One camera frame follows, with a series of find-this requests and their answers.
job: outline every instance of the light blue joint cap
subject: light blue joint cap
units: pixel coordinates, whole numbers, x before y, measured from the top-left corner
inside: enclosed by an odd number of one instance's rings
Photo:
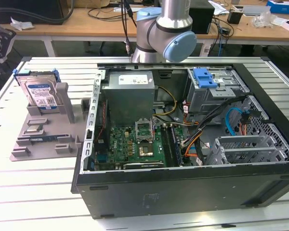
[[[146,20],[150,18],[157,18],[162,13],[160,7],[146,7],[137,12],[137,21]]]
[[[192,54],[197,44],[194,32],[187,31],[175,37],[165,48],[163,56],[170,62],[181,62]]]

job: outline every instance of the yellow wire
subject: yellow wire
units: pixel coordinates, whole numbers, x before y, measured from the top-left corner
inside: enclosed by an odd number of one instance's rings
[[[154,116],[166,116],[166,115],[169,115],[169,114],[171,114],[172,112],[174,112],[175,111],[175,109],[177,108],[177,101],[175,100],[175,98],[174,98],[174,96],[166,89],[166,88],[164,88],[164,87],[161,87],[161,86],[159,86],[158,88],[162,88],[164,91],[166,91],[172,98],[173,98],[173,101],[174,101],[174,106],[173,106],[173,108],[172,108],[172,110],[171,111],[169,111],[169,112],[164,112],[164,113],[159,113],[159,114],[153,114]]]

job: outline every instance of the hard drive label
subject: hard drive label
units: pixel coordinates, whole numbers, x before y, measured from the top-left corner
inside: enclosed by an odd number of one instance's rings
[[[54,109],[57,107],[54,96],[49,93],[51,90],[49,84],[28,85],[28,88],[37,107],[41,109]]]

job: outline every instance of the blue cable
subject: blue cable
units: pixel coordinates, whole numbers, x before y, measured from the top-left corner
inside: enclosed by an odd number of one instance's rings
[[[230,115],[230,112],[231,112],[232,110],[236,110],[236,111],[238,111],[240,114],[242,114],[243,112],[242,112],[241,109],[239,109],[239,108],[237,108],[237,107],[232,107],[232,108],[229,109],[229,111],[228,111],[227,114],[226,114],[226,117],[225,117],[226,126],[227,126],[230,134],[231,134],[232,136],[235,136],[236,134],[235,134],[235,132],[232,130],[232,128],[231,128],[231,126],[230,126],[230,122],[229,122],[229,115]]]

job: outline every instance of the blue box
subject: blue box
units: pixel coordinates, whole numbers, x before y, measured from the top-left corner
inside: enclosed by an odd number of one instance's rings
[[[289,1],[277,3],[274,1],[268,1],[267,6],[271,6],[271,13],[287,13],[289,14]]]

